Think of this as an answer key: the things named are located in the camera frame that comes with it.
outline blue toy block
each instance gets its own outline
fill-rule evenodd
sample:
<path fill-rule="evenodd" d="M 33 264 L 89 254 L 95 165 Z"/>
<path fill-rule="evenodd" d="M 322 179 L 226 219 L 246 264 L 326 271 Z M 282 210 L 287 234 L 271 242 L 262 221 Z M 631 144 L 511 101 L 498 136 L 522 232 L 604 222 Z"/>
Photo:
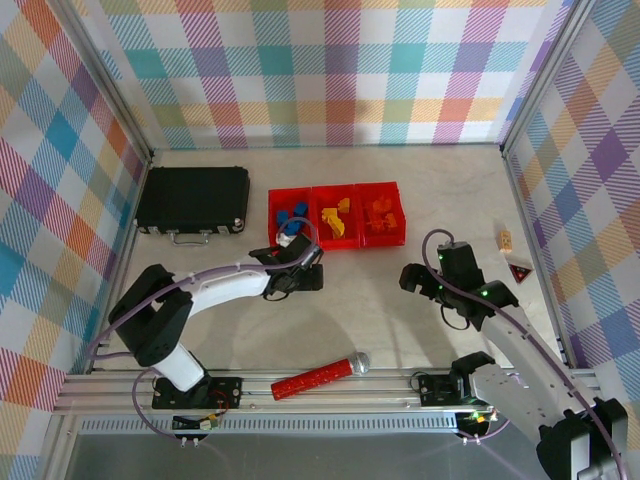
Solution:
<path fill-rule="evenodd" d="M 278 225 L 278 228 L 280 228 L 287 220 L 289 220 L 289 212 L 286 210 L 280 210 L 276 214 L 276 224 Z"/>
<path fill-rule="evenodd" d="M 297 235 L 302 228 L 302 222 L 291 222 L 284 227 L 284 234 L 288 236 Z"/>
<path fill-rule="evenodd" d="M 300 202 L 296 205 L 296 208 L 293 209 L 294 217 L 305 217 L 307 215 L 307 211 L 309 210 L 309 205 L 305 202 Z"/>

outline briefcase handle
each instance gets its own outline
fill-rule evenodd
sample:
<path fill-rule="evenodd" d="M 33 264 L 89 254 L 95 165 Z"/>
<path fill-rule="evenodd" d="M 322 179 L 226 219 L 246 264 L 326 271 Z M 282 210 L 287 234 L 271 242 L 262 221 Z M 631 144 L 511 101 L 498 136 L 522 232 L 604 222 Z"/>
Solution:
<path fill-rule="evenodd" d="M 176 230 L 167 230 L 167 233 L 169 234 L 171 243 L 176 247 L 204 247 L 209 244 L 209 235 L 213 232 L 211 230 L 200 230 L 200 234 L 202 235 L 201 242 L 179 242 L 177 240 L 179 233 Z"/>

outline red plastic tray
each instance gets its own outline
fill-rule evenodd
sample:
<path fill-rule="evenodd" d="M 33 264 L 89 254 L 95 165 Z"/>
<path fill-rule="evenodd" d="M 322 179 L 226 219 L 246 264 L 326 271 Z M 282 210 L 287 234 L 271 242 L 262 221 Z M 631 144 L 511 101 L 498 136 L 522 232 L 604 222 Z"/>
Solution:
<path fill-rule="evenodd" d="M 331 228 L 322 221 L 322 209 L 337 207 L 343 198 L 351 200 L 351 209 L 348 214 L 339 214 L 345 224 L 344 238 L 334 239 Z M 397 227 L 377 232 L 371 226 L 371 204 L 380 198 L 391 200 L 390 213 L 394 215 Z M 318 228 L 318 242 L 325 251 L 391 247 L 405 243 L 407 222 L 396 182 L 270 190 L 268 231 L 271 245 L 276 244 L 278 232 L 276 213 L 287 210 L 291 215 L 299 202 L 309 205 L 308 218 Z"/>

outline white table surface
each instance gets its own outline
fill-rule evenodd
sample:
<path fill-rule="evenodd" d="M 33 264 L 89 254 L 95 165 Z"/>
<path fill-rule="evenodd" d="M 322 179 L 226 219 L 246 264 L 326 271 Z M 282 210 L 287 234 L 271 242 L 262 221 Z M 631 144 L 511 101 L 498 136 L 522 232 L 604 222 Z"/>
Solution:
<path fill-rule="evenodd" d="M 174 272 L 198 271 L 232 264 L 248 251 L 267 246 L 267 192 L 274 188 L 396 181 L 407 217 L 404 247 L 326 253 L 322 291 L 294 293 L 277 303 L 240 299 L 191 318 L 182 342 L 207 368 L 310 368 L 355 350 L 367 352 L 373 367 L 448 367 L 478 350 L 509 365 L 473 328 L 464 332 L 448 328 L 438 305 L 399 288 L 402 268 L 421 262 L 422 239 L 438 227 L 472 245 L 485 279 L 502 280 L 557 351 L 537 277 L 531 275 L 516 285 L 497 247 L 496 233 L 506 226 L 514 247 L 509 258 L 531 263 L 496 146 L 168 151 L 160 163 L 247 168 L 251 177 L 247 228 L 233 237 L 213 236 L 201 248 L 177 248 L 166 237 L 138 235 L 127 284 L 154 263 Z M 432 263 L 437 262 L 437 243 L 430 245 Z M 447 313 L 450 322 L 464 324 L 452 311 Z M 114 336 L 109 351 L 123 348 Z M 132 359 L 97 366 L 139 368 Z"/>

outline small red sign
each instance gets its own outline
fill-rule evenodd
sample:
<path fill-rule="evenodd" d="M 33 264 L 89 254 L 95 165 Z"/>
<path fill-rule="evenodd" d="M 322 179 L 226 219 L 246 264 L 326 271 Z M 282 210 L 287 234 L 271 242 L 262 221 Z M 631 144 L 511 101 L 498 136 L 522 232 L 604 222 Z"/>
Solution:
<path fill-rule="evenodd" d="M 518 267 L 517 265 L 512 265 L 512 264 L 509 264 L 509 270 L 511 270 L 511 273 L 513 274 L 513 278 L 516 279 L 516 283 L 518 285 L 524 282 L 525 279 L 529 275 L 531 275 L 531 272 L 533 271 L 530 268 Z"/>

